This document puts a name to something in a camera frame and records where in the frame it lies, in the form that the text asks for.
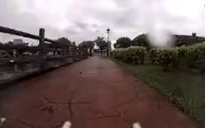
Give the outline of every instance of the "cloudy sky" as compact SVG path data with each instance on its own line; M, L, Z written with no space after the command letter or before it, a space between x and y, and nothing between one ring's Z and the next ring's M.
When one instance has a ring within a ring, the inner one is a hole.
M140 33L205 36L205 0L0 0L0 25L72 41L105 36L134 38ZM12 40L0 34L0 41Z

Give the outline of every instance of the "distant tree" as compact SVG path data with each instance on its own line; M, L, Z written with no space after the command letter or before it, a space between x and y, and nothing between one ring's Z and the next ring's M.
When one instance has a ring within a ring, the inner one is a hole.
M56 40L56 43L52 43L49 45L50 48L69 48L71 47L72 45L72 42L65 38L65 37L62 37L62 38L59 38Z
M90 50L90 56L92 56L92 50L94 48L94 41L83 41L79 44L79 47L87 48Z
M149 40L146 34L141 34L132 40L133 46L149 47Z
M102 54L102 50L107 48L107 42L104 40L103 37L97 37L97 39L94 42L99 47L100 52Z
M127 48L132 45L132 41L128 37L120 37L114 44L115 48Z

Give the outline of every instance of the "green hedge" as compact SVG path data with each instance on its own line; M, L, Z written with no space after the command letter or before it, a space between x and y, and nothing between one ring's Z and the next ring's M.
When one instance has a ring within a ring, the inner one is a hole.
M149 51L143 47L117 49L113 51L113 56L131 64L144 64L146 59L146 62L161 65L165 71L189 67L205 72L205 44Z
M113 51L114 58L131 64L143 64L146 55L146 48L128 48Z

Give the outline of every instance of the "white object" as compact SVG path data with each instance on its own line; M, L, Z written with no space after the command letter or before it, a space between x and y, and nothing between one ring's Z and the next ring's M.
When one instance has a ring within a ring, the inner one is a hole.
M66 121L64 125L62 126L62 128L71 128L71 126L72 126L72 123L70 121Z
M142 128L139 122L133 124L132 128Z

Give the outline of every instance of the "red brick path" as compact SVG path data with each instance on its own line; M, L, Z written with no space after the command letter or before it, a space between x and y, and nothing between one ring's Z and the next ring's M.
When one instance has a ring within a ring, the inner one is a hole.
M195 123L111 60L91 57L0 92L5 128L195 128Z

